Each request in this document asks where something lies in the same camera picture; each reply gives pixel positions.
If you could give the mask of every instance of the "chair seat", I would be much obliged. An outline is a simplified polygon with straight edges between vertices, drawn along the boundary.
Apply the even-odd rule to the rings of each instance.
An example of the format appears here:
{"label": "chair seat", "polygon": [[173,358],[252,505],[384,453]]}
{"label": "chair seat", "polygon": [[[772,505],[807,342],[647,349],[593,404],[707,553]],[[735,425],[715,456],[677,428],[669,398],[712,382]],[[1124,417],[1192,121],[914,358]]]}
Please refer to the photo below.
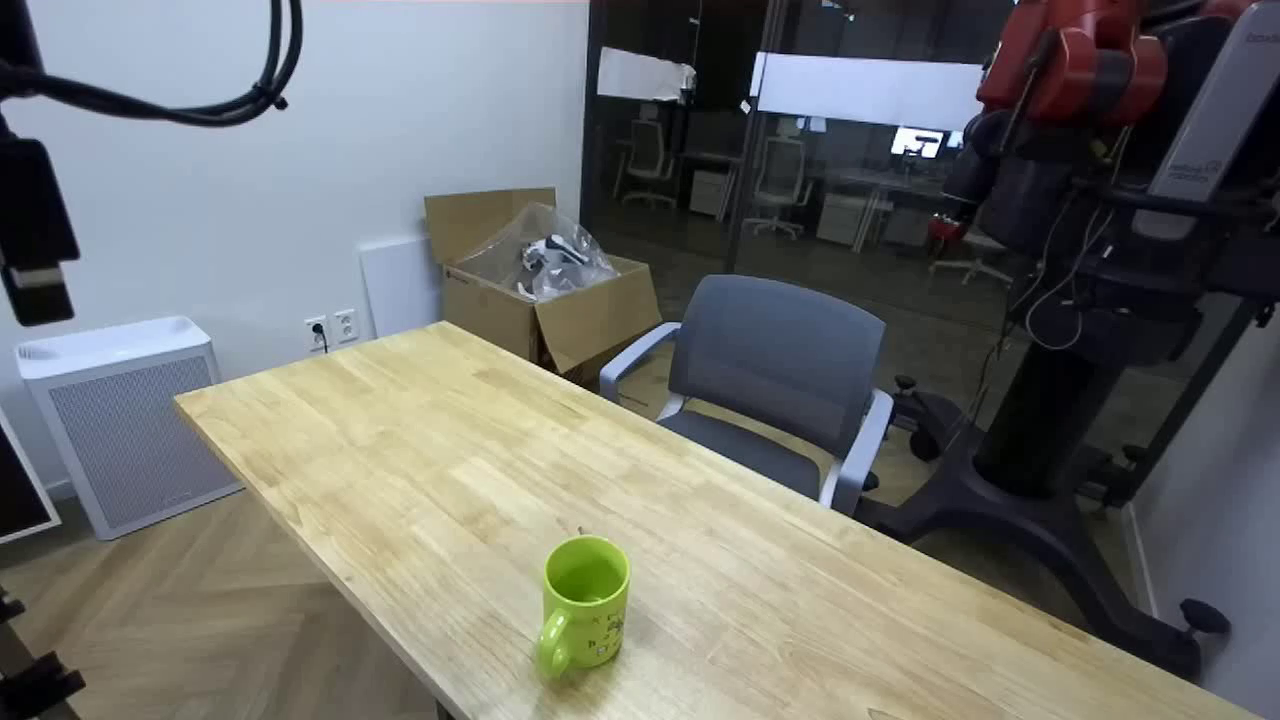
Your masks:
{"label": "chair seat", "polygon": [[712,417],[694,417],[694,413],[669,417],[659,425],[735,462],[735,463],[749,463],[752,472],[760,472],[802,497],[814,497],[814,502],[821,497],[821,470],[807,456],[789,453],[756,431],[743,431],[743,428],[712,422]]}

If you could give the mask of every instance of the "wall outlet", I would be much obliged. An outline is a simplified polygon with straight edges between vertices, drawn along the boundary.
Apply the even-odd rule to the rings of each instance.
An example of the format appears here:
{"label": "wall outlet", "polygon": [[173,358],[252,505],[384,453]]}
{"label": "wall outlet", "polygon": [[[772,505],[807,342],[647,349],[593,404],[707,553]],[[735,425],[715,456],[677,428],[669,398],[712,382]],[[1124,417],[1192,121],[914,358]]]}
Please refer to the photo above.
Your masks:
{"label": "wall outlet", "polygon": [[330,335],[332,346],[357,346],[360,342],[357,308],[337,308]]}
{"label": "wall outlet", "polygon": [[330,353],[324,315],[309,315],[309,322],[304,322],[304,331],[309,331],[309,353],[313,353],[313,358]]}

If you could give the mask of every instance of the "black cable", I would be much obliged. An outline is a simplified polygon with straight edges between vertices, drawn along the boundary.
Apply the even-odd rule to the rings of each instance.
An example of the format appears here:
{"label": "black cable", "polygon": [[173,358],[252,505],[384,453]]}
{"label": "black cable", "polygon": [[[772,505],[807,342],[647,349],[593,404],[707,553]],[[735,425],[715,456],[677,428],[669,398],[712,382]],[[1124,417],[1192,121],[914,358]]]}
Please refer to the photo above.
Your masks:
{"label": "black cable", "polygon": [[82,86],[82,81],[63,81],[63,75],[48,75],[48,71],[34,71],[34,69],[5,69],[0,65],[0,87],[7,97],[48,97],[85,113],[101,113],[101,118],[125,118],[125,121],[168,121],[168,123],[192,123],[192,129],[233,129],[233,123],[248,123],[256,118],[263,118],[269,108],[288,108],[286,87],[302,65],[304,51],[304,0],[273,0],[273,34],[269,34],[269,56],[263,56],[263,71],[261,81],[224,101],[224,104],[201,104],[201,108],[166,108],[166,104],[150,104],[139,97],[125,97],[111,87],[95,87],[95,86]]}
{"label": "black cable", "polygon": [[[1106,242],[1106,236],[1111,231],[1111,218],[1115,218],[1115,211],[1108,211],[1100,230],[1095,230],[1095,211],[1090,218],[1084,243],[1081,243],[1075,260],[1073,260],[1067,276],[1056,280],[1056,285],[1025,314],[1025,331],[1033,335],[1033,346],[1041,346],[1041,349],[1049,349],[1049,353],[1073,353],[1073,349],[1081,346],[1081,335],[1084,335],[1084,314],[1081,314],[1081,304],[1075,304],[1075,302],[1081,302],[1075,276],[1081,276],[1081,263],[1090,260],[1090,251],[1095,250],[1095,242]],[[1067,285],[1073,285],[1075,329],[1073,329],[1073,342],[1049,346],[1049,342],[1035,331],[1035,315],[1041,315],[1043,304],[1049,304],[1054,295],[1060,295]]]}

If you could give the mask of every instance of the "gray office chair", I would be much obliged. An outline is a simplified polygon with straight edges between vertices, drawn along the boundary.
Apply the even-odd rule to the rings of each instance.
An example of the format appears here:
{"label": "gray office chair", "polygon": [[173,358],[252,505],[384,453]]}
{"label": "gray office chair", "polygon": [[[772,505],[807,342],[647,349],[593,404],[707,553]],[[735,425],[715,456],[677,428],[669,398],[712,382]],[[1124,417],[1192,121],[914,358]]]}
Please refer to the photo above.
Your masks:
{"label": "gray office chair", "polygon": [[760,180],[756,180],[756,211],[749,218],[743,230],[756,231],[783,231],[791,242],[806,236],[802,225],[789,225],[783,211],[807,206],[807,151],[791,136],[768,136],[764,159],[760,159]]}
{"label": "gray office chair", "polygon": [[677,211],[677,198],[659,193],[663,184],[672,184],[672,169],[677,166],[669,151],[669,131],[659,123],[635,123],[623,180],[632,180],[641,188],[623,198],[623,209],[628,206],[659,206],[659,209]]}
{"label": "gray office chair", "polygon": [[[659,326],[601,372],[601,391],[617,401],[620,382],[659,346],[677,342],[672,398],[659,425],[779,481],[831,507],[864,491],[894,398],[882,391],[877,358],[885,326],[844,302],[752,276],[707,276],[683,326]],[[791,431],[841,462],[825,472],[777,441],[697,417],[689,401]]]}

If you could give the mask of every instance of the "white wall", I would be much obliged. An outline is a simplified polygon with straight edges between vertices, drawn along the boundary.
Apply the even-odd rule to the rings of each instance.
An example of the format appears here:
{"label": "white wall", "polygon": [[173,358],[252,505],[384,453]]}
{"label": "white wall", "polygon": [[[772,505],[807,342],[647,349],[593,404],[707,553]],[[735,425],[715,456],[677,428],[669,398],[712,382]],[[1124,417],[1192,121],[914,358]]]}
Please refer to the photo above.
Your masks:
{"label": "white wall", "polygon": [[[256,75],[269,0],[34,18],[53,71],[197,104]],[[551,184],[578,218],[584,51],[584,0],[309,0],[288,118],[197,131],[7,104],[57,155],[88,251],[68,263],[85,322],[41,331],[187,314],[224,372],[252,372],[309,349],[304,315],[366,308],[357,243],[416,236],[426,193]],[[0,322],[0,401],[61,481],[7,358],[41,331]]]}
{"label": "white wall", "polygon": [[1238,624],[1208,688],[1280,717],[1280,329],[1250,331],[1158,478],[1137,532],[1159,617],[1197,598]]}

